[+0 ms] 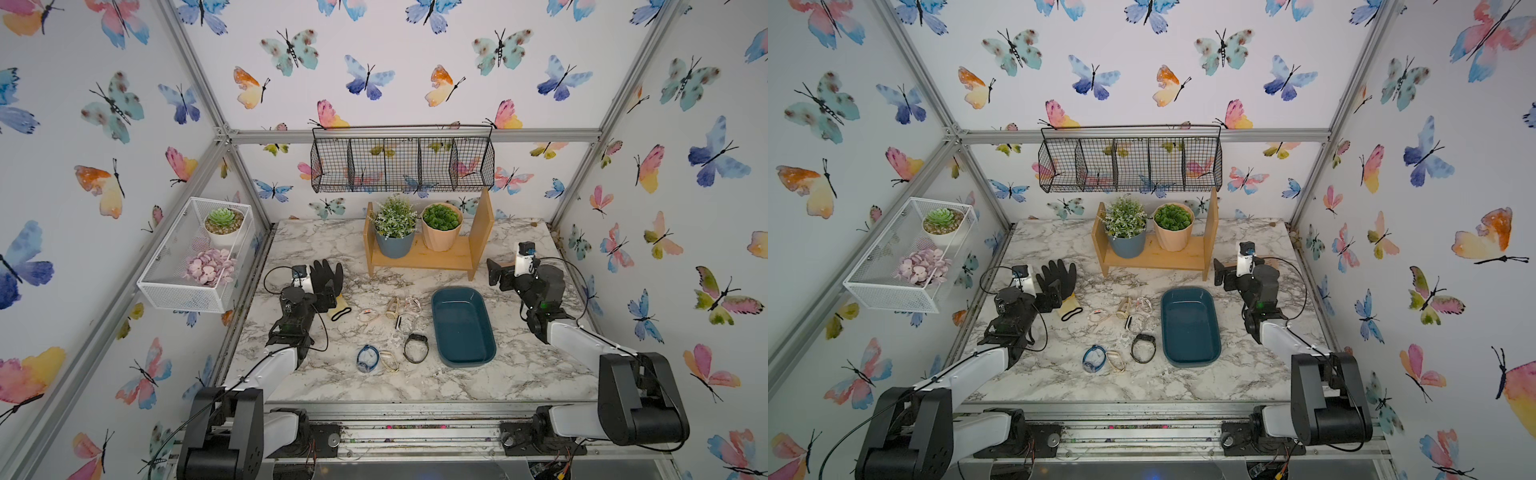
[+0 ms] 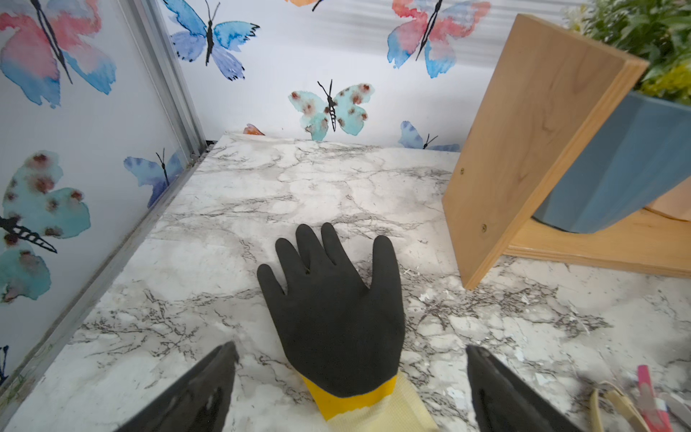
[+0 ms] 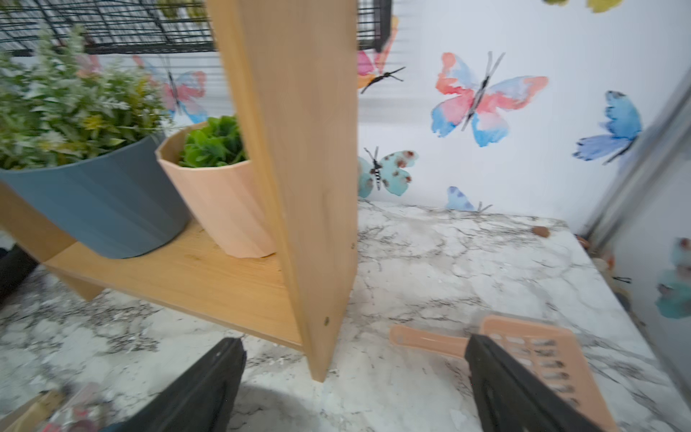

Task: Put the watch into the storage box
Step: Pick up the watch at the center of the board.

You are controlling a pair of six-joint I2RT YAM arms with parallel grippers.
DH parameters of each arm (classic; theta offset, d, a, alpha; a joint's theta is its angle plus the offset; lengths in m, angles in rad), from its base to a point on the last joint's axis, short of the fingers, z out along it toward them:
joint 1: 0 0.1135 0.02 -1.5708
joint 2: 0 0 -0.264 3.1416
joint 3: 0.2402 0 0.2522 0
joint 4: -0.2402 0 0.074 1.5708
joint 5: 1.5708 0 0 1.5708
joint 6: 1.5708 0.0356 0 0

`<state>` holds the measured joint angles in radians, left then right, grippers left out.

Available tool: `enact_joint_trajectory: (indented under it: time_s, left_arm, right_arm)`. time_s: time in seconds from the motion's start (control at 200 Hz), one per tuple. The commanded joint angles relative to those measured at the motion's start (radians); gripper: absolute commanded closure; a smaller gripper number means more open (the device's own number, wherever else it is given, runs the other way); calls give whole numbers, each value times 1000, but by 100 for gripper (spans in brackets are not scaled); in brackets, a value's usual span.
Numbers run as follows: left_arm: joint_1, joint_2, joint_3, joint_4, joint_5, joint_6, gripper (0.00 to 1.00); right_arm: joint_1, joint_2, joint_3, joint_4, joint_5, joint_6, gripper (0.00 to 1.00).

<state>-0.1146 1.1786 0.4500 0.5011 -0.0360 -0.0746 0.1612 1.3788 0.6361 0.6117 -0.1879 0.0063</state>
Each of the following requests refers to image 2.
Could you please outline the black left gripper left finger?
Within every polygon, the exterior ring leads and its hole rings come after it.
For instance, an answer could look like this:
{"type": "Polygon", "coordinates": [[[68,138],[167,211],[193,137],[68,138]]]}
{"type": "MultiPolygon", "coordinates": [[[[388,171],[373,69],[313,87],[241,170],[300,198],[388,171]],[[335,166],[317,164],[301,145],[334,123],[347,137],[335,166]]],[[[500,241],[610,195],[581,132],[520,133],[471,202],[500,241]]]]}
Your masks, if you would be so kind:
{"type": "Polygon", "coordinates": [[[234,342],[216,347],[118,430],[221,431],[230,409],[239,354],[234,342]]]}

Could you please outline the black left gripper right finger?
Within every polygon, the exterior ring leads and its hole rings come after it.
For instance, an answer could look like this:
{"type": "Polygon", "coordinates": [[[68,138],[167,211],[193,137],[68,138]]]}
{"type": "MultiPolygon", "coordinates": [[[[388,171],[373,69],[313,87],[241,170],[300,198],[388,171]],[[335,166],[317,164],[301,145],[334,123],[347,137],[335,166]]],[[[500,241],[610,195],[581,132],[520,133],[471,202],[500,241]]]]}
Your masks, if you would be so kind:
{"type": "Polygon", "coordinates": [[[469,345],[466,355],[473,408],[480,431],[579,429],[488,349],[469,345]]]}

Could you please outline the beige strap watch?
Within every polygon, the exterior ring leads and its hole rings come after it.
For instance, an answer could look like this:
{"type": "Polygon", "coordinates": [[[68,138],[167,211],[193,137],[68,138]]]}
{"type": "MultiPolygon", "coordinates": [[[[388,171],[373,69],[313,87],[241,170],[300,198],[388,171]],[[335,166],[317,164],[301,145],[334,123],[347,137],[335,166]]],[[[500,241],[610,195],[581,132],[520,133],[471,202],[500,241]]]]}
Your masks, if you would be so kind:
{"type": "Polygon", "coordinates": [[[623,417],[636,432],[651,432],[646,421],[635,407],[632,400],[613,383],[603,382],[606,389],[595,387],[590,394],[590,424],[591,430],[604,432],[602,416],[600,412],[600,397],[608,401],[615,412],[623,417]]]}

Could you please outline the pink strap watch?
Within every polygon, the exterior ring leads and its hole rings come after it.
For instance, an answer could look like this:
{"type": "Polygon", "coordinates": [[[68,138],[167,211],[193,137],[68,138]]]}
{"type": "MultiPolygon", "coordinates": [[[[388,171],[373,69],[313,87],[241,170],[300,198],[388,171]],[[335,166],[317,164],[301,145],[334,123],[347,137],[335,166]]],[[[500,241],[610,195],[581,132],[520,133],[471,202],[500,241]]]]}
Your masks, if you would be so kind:
{"type": "Polygon", "coordinates": [[[672,432],[673,428],[669,419],[667,404],[657,397],[651,379],[650,369],[647,365],[639,365],[637,368],[638,389],[640,396],[638,408],[651,432],[672,432]]]}

